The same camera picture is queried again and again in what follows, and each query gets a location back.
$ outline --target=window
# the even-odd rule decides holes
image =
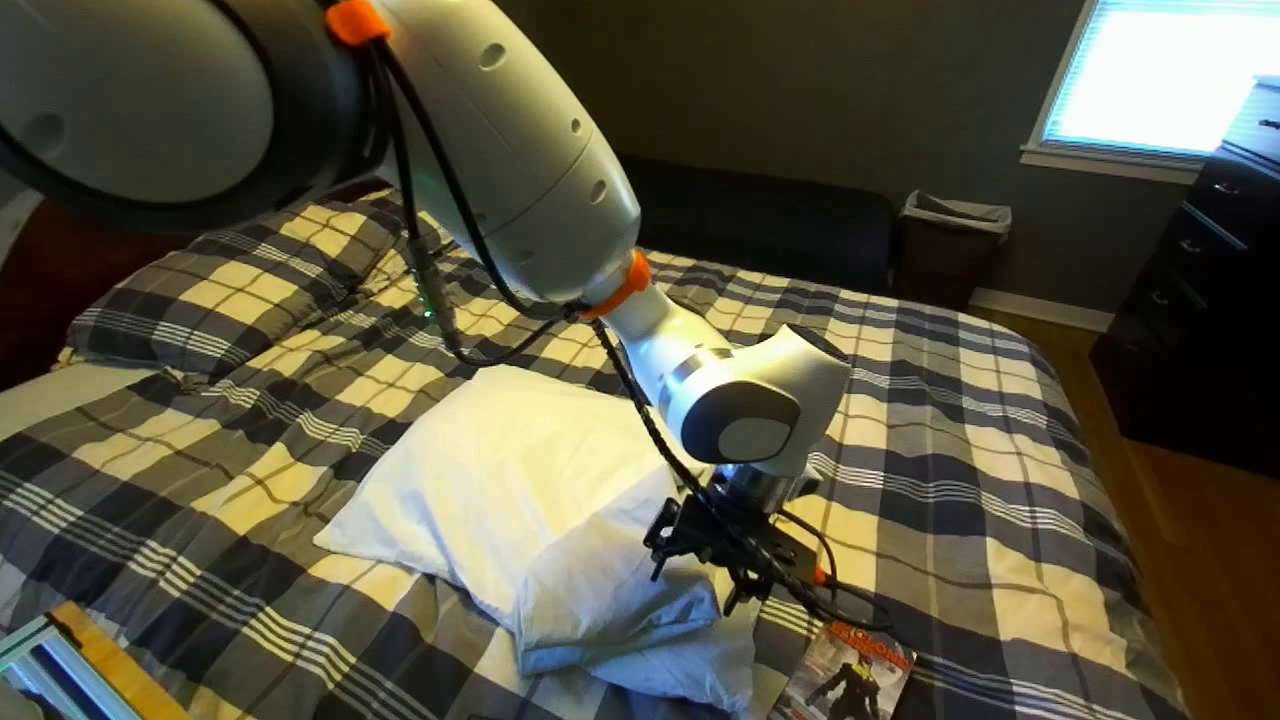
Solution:
[[[1255,77],[1280,77],[1280,0],[1086,0],[1025,161],[1187,181]]]

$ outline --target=black cable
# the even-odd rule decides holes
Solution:
[[[396,185],[401,185],[401,221],[404,221],[404,232],[407,232],[407,255],[413,255],[413,271],[414,271],[414,285],[420,285],[420,293],[425,293],[425,305],[430,309],[430,317],[436,317],[436,325],[438,325],[438,339],[442,339],[442,346],[458,361],[458,364],[469,364],[469,366],[482,366],[482,364],[507,364],[513,355],[521,355],[521,351],[527,351],[540,335],[548,335],[556,325],[559,325],[559,317],[548,317],[540,326],[530,326],[516,346],[503,346],[503,351],[497,351],[497,355],[470,355],[469,346],[463,346],[463,335],[458,335],[458,326],[455,326],[455,317],[450,317],[450,305],[449,305],[449,294],[442,294],[442,281],[438,281],[438,271],[436,271],[436,253],[426,253],[425,249],[425,232],[420,232],[420,217],[414,217],[414,187],[413,187],[413,161],[407,161],[407,131],[404,131],[404,118],[401,118],[401,109],[396,109],[396,88],[390,88],[390,81],[387,81],[387,68],[390,68],[390,77],[396,77],[396,55],[387,51],[387,44],[377,44],[377,90],[380,90],[380,104],[387,109],[385,113],[385,118],[387,118],[387,131],[390,131],[390,154],[396,154]]]
[[[455,213],[458,213],[458,221],[463,221],[463,226],[469,226],[469,236],[470,236],[470,249],[476,249],[476,255],[479,255],[482,271],[497,281],[501,294],[503,294],[516,313],[522,313],[522,317],[540,317],[540,320],[548,320],[548,317],[556,317],[556,320],[566,317],[564,309],[522,305],[522,299],[507,288],[503,271],[497,269],[497,258],[491,258],[491,253],[488,253],[488,239],[482,239],[479,221],[476,221],[476,207],[470,207],[470,201],[469,201],[469,192],[463,192],[463,185],[458,185],[458,176],[455,176],[455,166],[450,166],[450,161],[449,161],[449,146],[442,146],[442,138],[438,138],[438,128],[436,128],[426,104],[414,97],[413,77],[404,73],[404,65],[396,61],[396,51],[390,51],[387,44],[380,44],[380,65],[390,73],[390,81],[396,81],[396,88],[401,88],[413,118],[414,118],[420,131],[426,136],[426,143],[430,143],[430,152],[436,152],[436,164],[438,164],[438,176],[442,176],[442,185],[449,185],[449,194],[450,194],[450,203],[455,203]]]
[[[818,598],[818,594],[813,590],[813,585],[801,585],[777,554],[766,554],[766,546],[758,546],[755,540],[741,535],[741,533],[718,516],[718,502],[711,501],[711,493],[684,466],[684,459],[667,446],[664,431],[651,422],[651,415],[646,415],[646,408],[643,408],[643,393],[636,387],[624,355],[610,346],[610,339],[608,339],[608,332],[605,332],[605,320],[591,320],[591,332],[597,332],[608,364],[610,364],[614,375],[624,380],[624,393],[628,393],[632,408],[640,411],[640,422],[643,422],[646,438],[651,438],[655,453],[672,463],[677,478],[681,478],[693,497],[698,497],[698,502],[711,510],[716,527],[718,527],[735,546],[742,546],[742,553],[752,554],[752,564],[762,564],[766,576],[781,580],[813,614],[818,614],[818,618],[838,618],[838,622],[855,622],[855,627],[872,627],[872,632],[877,632],[877,627],[878,627],[877,618],[852,618],[852,614],[845,614],[838,594],[835,594],[838,585],[830,587],[830,598]]]
[[[786,524],[801,524],[818,546],[825,546],[825,554],[829,554],[829,576],[830,576],[830,604],[838,598],[838,567],[835,567],[835,546],[830,546],[830,540],[818,533],[818,527],[813,527],[804,516],[795,516],[795,510],[786,510],[786,509],[781,509],[777,516],[784,516]]]
[[[591,320],[591,332],[610,364],[610,370],[624,380],[624,393],[651,438],[651,446],[672,463],[677,478],[693,493],[693,497],[702,497],[708,489],[693,476],[693,466],[684,466],[684,459],[672,453],[672,444],[664,438],[664,431],[651,422],[646,408],[643,408],[643,393],[636,387],[624,355],[610,346],[608,332],[605,332],[605,320]]]

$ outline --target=book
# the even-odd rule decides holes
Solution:
[[[801,656],[770,720],[893,720],[914,656],[878,632],[829,622]]]

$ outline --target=wooden floor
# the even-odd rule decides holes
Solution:
[[[1122,438],[1092,332],[979,313],[1065,375],[1191,720],[1280,720],[1280,478]]]

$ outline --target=plaid bedspread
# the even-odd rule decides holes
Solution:
[[[921,305],[651,255],[729,339],[804,325],[848,351],[845,402],[795,502],[838,580],[883,598],[921,666],[901,715],[1178,715],[1134,564],[1086,466],[1054,370],[1011,332]],[[449,258],[458,325],[530,325]],[[326,554],[320,524],[463,370],[404,305],[387,255],[363,293],[207,387],[140,380],[0,444],[0,627],[76,598],[197,715],[711,715],[521,678],[507,632],[455,587]],[[527,364],[620,393],[589,326]],[[755,705],[813,618],[777,594],[755,627]]]

